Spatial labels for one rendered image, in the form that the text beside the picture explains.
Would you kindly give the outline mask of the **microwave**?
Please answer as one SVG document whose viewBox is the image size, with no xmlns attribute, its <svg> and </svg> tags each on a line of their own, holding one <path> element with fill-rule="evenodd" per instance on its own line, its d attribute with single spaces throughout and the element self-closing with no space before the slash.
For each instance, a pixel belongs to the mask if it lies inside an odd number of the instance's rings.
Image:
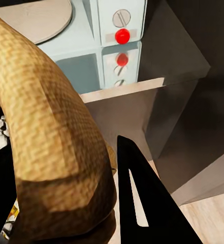
<svg viewBox="0 0 224 244">
<path fill-rule="evenodd" d="M 49 57 L 140 40 L 148 0 L 0 0 L 0 18 Z"/>
</svg>

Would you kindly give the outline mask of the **popcorn bag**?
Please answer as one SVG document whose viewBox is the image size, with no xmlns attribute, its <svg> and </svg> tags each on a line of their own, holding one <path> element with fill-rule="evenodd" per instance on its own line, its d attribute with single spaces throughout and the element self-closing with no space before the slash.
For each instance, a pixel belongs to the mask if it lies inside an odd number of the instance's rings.
<svg viewBox="0 0 224 244">
<path fill-rule="evenodd" d="M 7 244 L 108 244 L 115 151 L 61 68 L 1 18 L 0 116 L 19 206 Z"/>
</svg>

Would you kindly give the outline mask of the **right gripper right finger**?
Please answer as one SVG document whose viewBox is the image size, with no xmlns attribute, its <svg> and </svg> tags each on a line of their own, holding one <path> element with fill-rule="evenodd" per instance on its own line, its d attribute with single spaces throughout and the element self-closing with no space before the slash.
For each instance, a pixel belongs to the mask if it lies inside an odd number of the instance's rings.
<svg viewBox="0 0 224 244">
<path fill-rule="evenodd" d="M 121 244 L 203 244 L 138 146 L 122 136 L 117 169 Z M 137 224 L 129 169 L 148 227 Z"/>
</svg>

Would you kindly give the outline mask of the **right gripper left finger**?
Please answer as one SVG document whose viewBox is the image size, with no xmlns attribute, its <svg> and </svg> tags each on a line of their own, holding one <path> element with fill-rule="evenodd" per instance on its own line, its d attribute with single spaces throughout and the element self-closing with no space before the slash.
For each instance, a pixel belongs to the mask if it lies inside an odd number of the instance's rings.
<svg viewBox="0 0 224 244">
<path fill-rule="evenodd" d="M 17 199 L 11 144 L 0 149 L 0 233 Z"/>
</svg>

